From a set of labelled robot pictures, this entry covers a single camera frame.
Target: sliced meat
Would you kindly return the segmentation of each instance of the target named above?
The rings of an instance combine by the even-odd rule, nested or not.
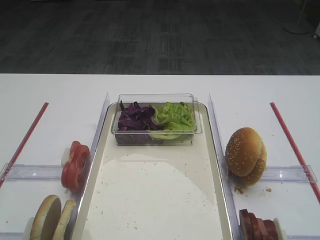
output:
[[[267,219],[263,221],[266,230],[268,231],[268,240],[278,240],[276,225],[273,221]]]
[[[253,239],[254,240],[262,240],[260,229],[259,229],[259,224],[258,224],[256,216],[252,212],[249,212],[249,217],[250,217],[250,222],[251,222],[251,227],[252,227]]]
[[[268,230],[267,230],[267,228],[266,228],[266,226],[264,224],[264,221],[261,218],[257,218],[256,220],[257,220],[258,225],[259,225],[259,229],[260,229],[262,240],[268,240],[269,233],[268,233]]]
[[[239,211],[239,219],[243,240],[253,240],[252,225],[247,209],[242,209]]]

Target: white tray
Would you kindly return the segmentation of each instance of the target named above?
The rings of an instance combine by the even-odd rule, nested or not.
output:
[[[190,146],[117,146],[108,108],[73,240],[230,239],[207,108]]]

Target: hamburger bun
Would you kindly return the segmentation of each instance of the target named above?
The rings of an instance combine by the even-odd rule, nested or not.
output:
[[[52,240],[64,240],[65,231],[69,223],[71,213],[76,206],[76,202],[73,200],[68,200],[65,202],[59,223],[54,231]]]
[[[232,134],[225,150],[228,169],[247,185],[254,185],[262,177],[267,161],[266,147],[259,134],[250,127]]]
[[[57,195],[47,196],[36,212],[30,240],[52,240],[61,215],[61,201]]]

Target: plastic container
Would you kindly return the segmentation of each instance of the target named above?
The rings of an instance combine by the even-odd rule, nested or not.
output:
[[[118,123],[122,110],[120,103],[127,108],[137,102],[140,107],[152,106],[163,108],[167,103],[173,105],[187,105],[192,111],[193,130],[119,130]],[[192,94],[121,94],[118,97],[116,110],[111,125],[117,145],[192,145],[194,135],[202,132],[198,101]]]

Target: red straw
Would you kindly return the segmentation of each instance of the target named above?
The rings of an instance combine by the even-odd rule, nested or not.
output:
[[[39,120],[41,119],[42,115],[44,114],[45,110],[47,109],[49,103],[45,102],[42,106],[42,108],[40,109],[38,115],[36,116],[36,118],[34,119],[31,127],[29,128],[28,132],[25,134],[24,138],[22,139],[20,145],[18,146],[17,150],[15,151],[13,157],[11,158],[6,170],[3,173],[3,178],[0,179],[0,188],[2,186],[2,184],[5,181],[5,178],[7,176],[7,174],[9,173],[9,171],[11,170],[11,168],[13,167],[13,165],[15,164],[17,158],[19,157],[22,149],[24,148],[24,146],[26,145],[29,137],[31,136],[32,132],[34,131],[35,127],[37,126]]]
[[[288,130],[286,124],[285,124],[285,121],[281,117],[280,112],[278,111],[278,109],[276,107],[276,104],[274,102],[271,102],[270,105],[271,105],[271,108],[274,111],[274,114],[275,114],[276,118],[278,119],[278,121],[279,121],[279,123],[280,123],[280,125],[281,125],[281,127],[282,127],[282,129],[283,129],[283,131],[284,131],[284,133],[286,135],[286,137],[288,138],[289,143],[290,143],[290,145],[291,145],[296,157],[298,158],[300,165],[306,166],[307,164],[306,164],[304,158],[302,157],[302,155],[301,155],[301,153],[300,153],[300,151],[299,151],[299,149],[298,149],[293,137],[291,136],[291,134],[290,134],[290,132],[289,132],[289,130]],[[308,176],[308,178],[310,180],[311,176],[310,176],[307,168],[305,168],[305,170],[306,170],[306,175]],[[319,188],[318,188],[317,184],[315,182],[310,182],[310,185],[311,185],[311,187],[313,189],[313,192],[314,192],[316,198],[318,199],[318,201],[320,203],[320,191],[319,191]]]

